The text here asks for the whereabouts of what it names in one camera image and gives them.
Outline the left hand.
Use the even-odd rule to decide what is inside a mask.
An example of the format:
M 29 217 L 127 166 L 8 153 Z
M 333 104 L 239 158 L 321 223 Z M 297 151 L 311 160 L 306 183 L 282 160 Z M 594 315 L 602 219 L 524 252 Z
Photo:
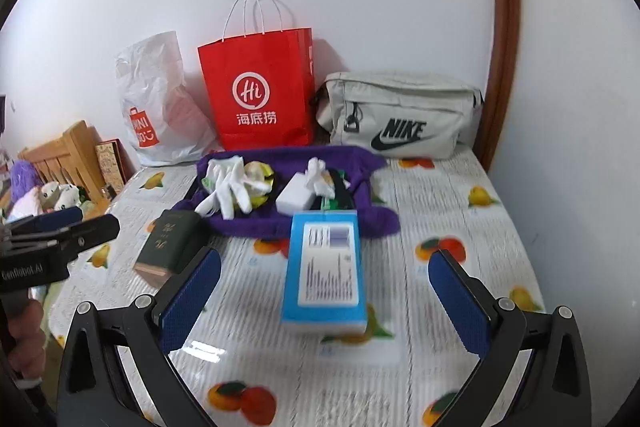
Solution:
M 38 379 L 46 366 L 44 344 L 46 335 L 41 329 L 43 309 L 37 300 L 29 299 L 21 314 L 9 319 L 9 333 L 16 345 L 9 352 L 9 363 L 25 379 Z

